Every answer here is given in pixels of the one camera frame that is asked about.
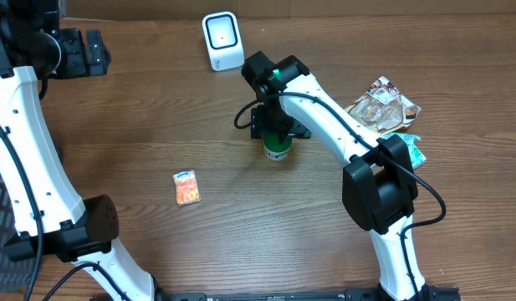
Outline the green lid jar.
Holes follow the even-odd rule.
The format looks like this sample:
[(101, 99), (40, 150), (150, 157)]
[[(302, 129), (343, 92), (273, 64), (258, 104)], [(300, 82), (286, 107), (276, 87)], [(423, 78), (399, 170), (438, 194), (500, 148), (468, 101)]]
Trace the green lid jar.
[(263, 136), (264, 154), (271, 161), (284, 160), (288, 156), (292, 144), (291, 138), (285, 138), (281, 141), (277, 134), (265, 134)]

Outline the orange Kleenex tissue pack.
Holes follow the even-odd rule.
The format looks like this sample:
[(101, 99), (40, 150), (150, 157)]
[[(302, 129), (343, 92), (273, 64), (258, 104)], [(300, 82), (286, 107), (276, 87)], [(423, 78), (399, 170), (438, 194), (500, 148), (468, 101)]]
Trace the orange Kleenex tissue pack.
[(201, 200), (194, 170), (176, 173), (173, 176), (173, 181), (176, 187), (176, 203), (179, 206), (189, 205)]

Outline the brown Pantree snack pouch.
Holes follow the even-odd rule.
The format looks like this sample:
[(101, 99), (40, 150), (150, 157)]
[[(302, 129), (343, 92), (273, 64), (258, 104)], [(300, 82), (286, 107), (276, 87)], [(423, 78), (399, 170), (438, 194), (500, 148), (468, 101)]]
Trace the brown Pantree snack pouch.
[(375, 80), (345, 111), (379, 134), (404, 132), (421, 112), (387, 77)]

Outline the teal wet wipes pack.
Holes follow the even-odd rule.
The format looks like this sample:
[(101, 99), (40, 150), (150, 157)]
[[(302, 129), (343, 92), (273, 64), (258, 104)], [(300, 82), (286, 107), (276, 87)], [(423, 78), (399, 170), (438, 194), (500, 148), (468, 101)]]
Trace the teal wet wipes pack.
[(418, 140), (421, 140), (420, 136), (391, 132), (385, 134), (384, 137), (387, 139), (392, 137), (393, 135), (398, 135), (406, 143), (407, 148), (409, 150), (409, 155), (411, 158), (411, 164), (413, 169), (417, 169), (425, 163), (427, 158), (416, 145), (416, 142)]

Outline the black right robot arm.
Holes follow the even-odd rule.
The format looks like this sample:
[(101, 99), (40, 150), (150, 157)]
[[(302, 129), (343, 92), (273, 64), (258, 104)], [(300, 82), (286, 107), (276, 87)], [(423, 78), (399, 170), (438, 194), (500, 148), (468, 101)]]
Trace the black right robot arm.
[(285, 145), (315, 136), (342, 168), (345, 210), (371, 236), (381, 297), (420, 299), (426, 282), (410, 230), (418, 191), (404, 140), (385, 139), (356, 121), (293, 55), (275, 64), (258, 51), (244, 60), (242, 76), (256, 94), (248, 105), (252, 138)]

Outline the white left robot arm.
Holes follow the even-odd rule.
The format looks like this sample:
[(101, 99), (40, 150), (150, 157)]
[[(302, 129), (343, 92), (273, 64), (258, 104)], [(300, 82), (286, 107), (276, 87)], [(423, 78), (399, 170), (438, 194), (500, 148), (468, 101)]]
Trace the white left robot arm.
[(125, 249), (109, 196), (82, 198), (66, 175), (41, 108), (50, 79), (107, 73), (96, 29), (59, 26), (56, 1), (0, 1), (0, 175), (15, 233), (13, 262), (54, 255), (86, 271), (113, 300), (152, 300), (158, 289)]

